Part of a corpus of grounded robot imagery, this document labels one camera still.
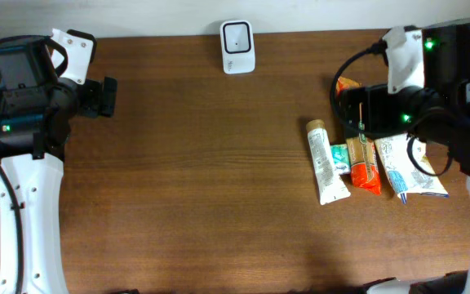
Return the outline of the orange spaghetti pack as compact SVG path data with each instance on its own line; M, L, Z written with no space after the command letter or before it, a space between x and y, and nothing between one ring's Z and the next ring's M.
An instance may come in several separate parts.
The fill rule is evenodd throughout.
M348 148L352 185L381 195L381 180L373 140L348 129L344 130Z

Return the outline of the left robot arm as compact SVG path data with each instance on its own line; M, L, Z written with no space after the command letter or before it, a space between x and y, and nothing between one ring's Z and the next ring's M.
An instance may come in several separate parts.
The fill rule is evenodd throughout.
M60 187L70 122L110 118L118 82L87 77L96 38L74 29L0 39L0 292L65 293Z

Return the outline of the green tissue pack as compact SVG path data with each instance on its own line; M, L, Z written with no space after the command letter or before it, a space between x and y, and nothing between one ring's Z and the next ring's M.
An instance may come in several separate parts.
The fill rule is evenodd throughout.
M347 145L332 145L330 150L338 174L349 175L351 173L351 165Z

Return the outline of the yellow white snack bag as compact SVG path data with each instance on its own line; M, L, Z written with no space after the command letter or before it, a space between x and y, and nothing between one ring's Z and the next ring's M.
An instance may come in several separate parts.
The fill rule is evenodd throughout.
M407 153L410 138L407 134L384 137L374 141L384 166L388 182L403 204L408 194L422 194L448 198L448 192L436 176L418 170Z

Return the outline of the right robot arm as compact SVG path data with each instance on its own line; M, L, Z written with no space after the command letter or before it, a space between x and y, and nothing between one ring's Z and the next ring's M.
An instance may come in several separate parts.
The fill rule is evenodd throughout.
M470 199L470 18L392 28L364 54L384 58L388 80L344 91L330 87L330 105L344 129L371 139L404 134L408 154L416 141L444 145L448 162L467 177ZM362 291L470 293L470 265L440 278L377 280Z

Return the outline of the white tube gold cap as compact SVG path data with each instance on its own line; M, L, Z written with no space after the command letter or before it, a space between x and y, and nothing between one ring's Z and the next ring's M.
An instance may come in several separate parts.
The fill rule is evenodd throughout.
M307 123L306 130L320 204L326 205L348 198L351 193L335 166L325 123L321 119L312 120Z

